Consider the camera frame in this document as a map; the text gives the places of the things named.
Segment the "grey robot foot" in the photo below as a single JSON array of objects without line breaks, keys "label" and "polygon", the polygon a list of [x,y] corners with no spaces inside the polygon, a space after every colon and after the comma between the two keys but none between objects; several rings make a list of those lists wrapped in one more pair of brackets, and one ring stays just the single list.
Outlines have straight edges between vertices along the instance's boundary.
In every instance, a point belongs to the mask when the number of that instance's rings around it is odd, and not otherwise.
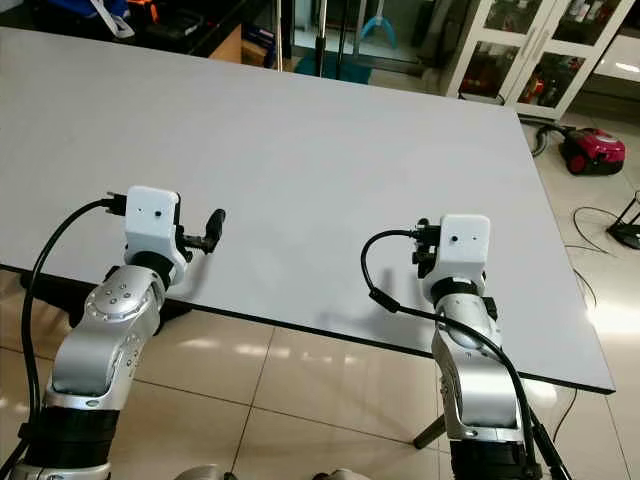
[{"label": "grey robot foot", "polygon": [[206,463],[179,472],[173,480],[227,480],[227,471],[215,463]]},{"label": "grey robot foot", "polygon": [[335,468],[330,472],[319,472],[311,476],[310,480],[371,480],[370,477],[362,474],[357,474],[356,471],[349,470],[349,468]]}]

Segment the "white glass-door cabinet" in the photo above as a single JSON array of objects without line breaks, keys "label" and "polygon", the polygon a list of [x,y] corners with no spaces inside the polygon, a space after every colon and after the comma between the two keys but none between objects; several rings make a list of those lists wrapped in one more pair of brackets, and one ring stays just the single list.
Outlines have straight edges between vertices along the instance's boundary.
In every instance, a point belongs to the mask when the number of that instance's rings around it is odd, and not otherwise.
[{"label": "white glass-door cabinet", "polygon": [[475,0],[440,95],[558,120],[637,0]]}]

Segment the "black floor stand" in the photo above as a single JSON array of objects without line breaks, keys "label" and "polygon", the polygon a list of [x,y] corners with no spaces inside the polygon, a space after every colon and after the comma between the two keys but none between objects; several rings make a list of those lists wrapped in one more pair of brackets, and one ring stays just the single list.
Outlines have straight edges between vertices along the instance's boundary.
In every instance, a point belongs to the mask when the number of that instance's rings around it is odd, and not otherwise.
[{"label": "black floor stand", "polygon": [[640,251],[640,189],[636,189],[621,214],[605,228],[605,233],[623,246]]}]

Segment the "black workbench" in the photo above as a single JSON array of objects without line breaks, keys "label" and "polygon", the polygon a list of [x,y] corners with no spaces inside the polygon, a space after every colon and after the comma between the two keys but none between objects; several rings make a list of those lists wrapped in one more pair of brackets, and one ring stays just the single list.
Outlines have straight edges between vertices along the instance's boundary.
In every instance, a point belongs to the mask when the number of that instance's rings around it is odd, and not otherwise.
[{"label": "black workbench", "polygon": [[212,54],[242,24],[265,13],[273,0],[159,0],[159,23],[150,26],[132,17],[127,0],[104,3],[127,20],[136,36],[114,38],[88,0],[26,0],[29,18],[41,31],[197,58]]}]

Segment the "metal stand pole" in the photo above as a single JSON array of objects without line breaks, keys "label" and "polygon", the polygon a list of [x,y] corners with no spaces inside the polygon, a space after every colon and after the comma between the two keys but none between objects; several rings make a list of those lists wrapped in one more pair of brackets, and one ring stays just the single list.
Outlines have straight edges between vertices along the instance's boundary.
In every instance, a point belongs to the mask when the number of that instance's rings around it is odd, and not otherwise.
[{"label": "metal stand pole", "polygon": [[285,69],[283,52],[283,0],[273,0],[271,6],[271,18],[273,18],[273,67],[275,70],[283,72]]}]

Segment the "red vacuum cleaner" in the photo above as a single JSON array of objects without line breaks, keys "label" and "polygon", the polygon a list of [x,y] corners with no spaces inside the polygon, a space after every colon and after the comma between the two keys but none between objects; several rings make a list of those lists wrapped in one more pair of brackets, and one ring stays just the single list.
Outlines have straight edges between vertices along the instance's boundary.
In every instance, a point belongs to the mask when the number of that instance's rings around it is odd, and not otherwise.
[{"label": "red vacuum cleaner", "polygon": [[520,122],[538,128],[535,147],[531,151],[534,157],[547,151],[547,134],[561,134],[563,142],[558,147],[559,155],[563,157],[564,168],[576,177],[608,177],[620,173],[625,165],[625,145],[602,129],[541,122],[526,116],[521,116]]}]

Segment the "grey left robot foot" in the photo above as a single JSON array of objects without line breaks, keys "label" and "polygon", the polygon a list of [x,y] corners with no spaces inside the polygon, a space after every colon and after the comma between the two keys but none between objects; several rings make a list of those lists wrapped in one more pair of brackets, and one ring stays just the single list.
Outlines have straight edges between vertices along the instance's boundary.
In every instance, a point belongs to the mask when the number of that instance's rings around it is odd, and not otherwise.
[{"label": "grey left robot foot", "polygon": [[227,471],[215,463],[206,463],[179,472],[173,480],[227,480]]}]

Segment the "white tool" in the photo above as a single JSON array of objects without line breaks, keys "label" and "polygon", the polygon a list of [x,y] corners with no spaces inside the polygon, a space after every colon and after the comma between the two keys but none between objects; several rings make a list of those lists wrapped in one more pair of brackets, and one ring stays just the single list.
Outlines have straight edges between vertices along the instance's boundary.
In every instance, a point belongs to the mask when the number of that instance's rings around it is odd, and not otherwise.
[{"label": "white tool", "polygon": [[111,13],[104,0],[88,0],[88,3],[99,14],[99,18],[108,27],[111,36],[114,38],[132,38],[136,36],[136,32],[129,26],[123,15]]}]

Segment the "orange black tool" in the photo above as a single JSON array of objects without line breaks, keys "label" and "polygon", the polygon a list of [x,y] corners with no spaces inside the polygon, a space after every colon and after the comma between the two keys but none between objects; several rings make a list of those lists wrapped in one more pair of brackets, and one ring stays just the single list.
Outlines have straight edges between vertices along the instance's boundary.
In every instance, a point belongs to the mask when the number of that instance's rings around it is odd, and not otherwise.
[{"label": "orange black tool", "polygon": [[159,23],[157,1],[159,0],[127,0],[127,3],[132,17],[145,24],[145,26],[150,26],[150,24]]}]

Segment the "blue curved hanger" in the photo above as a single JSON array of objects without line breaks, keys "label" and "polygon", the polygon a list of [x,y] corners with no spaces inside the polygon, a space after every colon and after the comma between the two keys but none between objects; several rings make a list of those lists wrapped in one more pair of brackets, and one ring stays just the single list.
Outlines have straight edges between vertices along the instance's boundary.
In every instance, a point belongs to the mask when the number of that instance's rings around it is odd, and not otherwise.
[{"label": "blue curved hanger", "polygon": [[381,10],[372,15],[370,19],[366,20],[364,27],[361,28],[360,36],[358,37],[360,37],[361,40],[365,40],[365,38],[369,37],[372,32],[376,31],[376,29],[381,29],[381,31],[383,31],[385,37],[387,37],[390,49],[398,49],[396,29],[394,29],[390,20],[384,17]]}]

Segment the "dark stand pole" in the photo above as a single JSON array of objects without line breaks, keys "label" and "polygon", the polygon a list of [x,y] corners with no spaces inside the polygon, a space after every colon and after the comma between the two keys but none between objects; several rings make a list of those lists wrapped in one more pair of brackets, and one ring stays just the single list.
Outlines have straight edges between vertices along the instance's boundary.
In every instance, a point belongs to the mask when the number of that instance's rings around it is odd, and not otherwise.
[{"label": "dark stand pole", "polygon": [[328,23],[328,0],[314,0],[316,5],[316,33],[314,45],[315,68],[317,78],[324,78],[326,64],[326,23]]}]

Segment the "grey right robot foot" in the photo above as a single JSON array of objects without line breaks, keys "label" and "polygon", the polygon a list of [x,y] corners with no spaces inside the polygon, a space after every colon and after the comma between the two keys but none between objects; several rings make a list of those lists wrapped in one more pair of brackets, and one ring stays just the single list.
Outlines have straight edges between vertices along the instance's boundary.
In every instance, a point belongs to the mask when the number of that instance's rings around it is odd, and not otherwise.
[{"label": "grey right robot foot", "polygon": [[349,468],[335,468],[330,472],[319,472],[311,476],[310,480],[371,480],[370,477],[362,474],[357,474],[356,471],[349,470]]}]

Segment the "slanted dark table leg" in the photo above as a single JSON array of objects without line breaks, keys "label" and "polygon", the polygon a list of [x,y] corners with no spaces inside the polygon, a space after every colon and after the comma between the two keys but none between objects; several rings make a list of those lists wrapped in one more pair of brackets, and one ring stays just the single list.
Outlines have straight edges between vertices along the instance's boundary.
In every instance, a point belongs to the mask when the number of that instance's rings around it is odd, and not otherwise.
[{"label": "slanted dark table leg", "polygon": [[425,426],[424,430],[421,430],[419,435],[416,435],[415,439],[412,439],[412,445],[415,449],[425,449],[430,447],[431,444],[436,442],[440,436],[445,435],[445,417],[439,415],[434,421],[431,421],[429,425]]}]

